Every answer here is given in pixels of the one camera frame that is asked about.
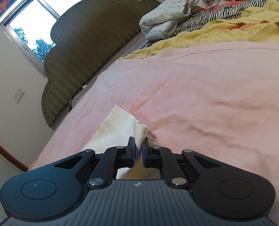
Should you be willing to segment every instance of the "metal rivet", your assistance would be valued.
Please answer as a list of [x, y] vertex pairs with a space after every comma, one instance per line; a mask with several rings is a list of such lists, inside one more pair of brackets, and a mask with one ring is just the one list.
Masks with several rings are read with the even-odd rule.
[[176, 178], [173, 178], [172, 179], [172, 184], [175, 184], [175, 185], [184, 185], [186, 184], [186, 180], [182, 177], [176, 177]]
[[88, 181], [88, 183], [92, 186], [98, 186], [98, 185], [102, 185], [104, 183], [104, 180], [101, 178], [92, 178], [91, 180]]

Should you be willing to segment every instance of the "wooden trim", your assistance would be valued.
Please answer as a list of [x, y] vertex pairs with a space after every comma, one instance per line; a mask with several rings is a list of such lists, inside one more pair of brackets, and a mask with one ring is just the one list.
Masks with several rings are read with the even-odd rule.
[[26, 172], [28, 170], [27, 166], [25, 166], [23, 163], [18, 161], [14, 156], [12, 156], [9, 152], [7, 152], [1, 145], [0, 145], [0, 154], [21, 171]]

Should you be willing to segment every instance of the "ribbed black plate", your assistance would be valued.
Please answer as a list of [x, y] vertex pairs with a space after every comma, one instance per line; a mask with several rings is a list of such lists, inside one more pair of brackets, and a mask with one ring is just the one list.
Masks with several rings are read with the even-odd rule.
[[2, 226], [274, 226], [268, 218], [226, 221], [199, 208], [188, 191], [173, 189], [163, 180], [113, 180], [104, 189], [91, 190], [80, 206], [47, 222], [9, 218]]

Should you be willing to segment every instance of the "circular button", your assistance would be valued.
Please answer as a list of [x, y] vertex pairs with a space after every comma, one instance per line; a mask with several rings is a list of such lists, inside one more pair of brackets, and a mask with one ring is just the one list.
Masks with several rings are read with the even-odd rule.
[[229, 179], [219, 184], [219, 191], [231, 199], [244, 199], [254, 192], [254, 187], [244, 180]]
[[99, 186], [104, 183], [104, 180], [101, 178], [92, 178], [91, 180], [88, 181], [88, 183], [92, 186]]
[[173, 178], [171, 182], [174, 185], [184, 185], [187, 183], [187, 181], [182, 177]]
[[57, 190], [57, 186], [44, 179], [32, 180], [25, 183], [21, 188], [21, 193], [33, 200], [42, 200], [52, 196]]

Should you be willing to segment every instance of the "window frame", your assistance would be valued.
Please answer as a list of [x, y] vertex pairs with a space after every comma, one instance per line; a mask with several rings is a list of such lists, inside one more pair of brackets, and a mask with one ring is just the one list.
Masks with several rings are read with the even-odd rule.
[[[22, 0], [1, 22], [0, 29], [23, 52], [24, 57], [29, 63], [38, 70], [41, 75], [46, 77], [44, 72], [44, 63], [34, 54], [34, 52], [21, 40], [16, 32], [10, 27], [10, 22], [34, 0]], [[44, 0], [37, 0], [56, 20], [60, 17]]]

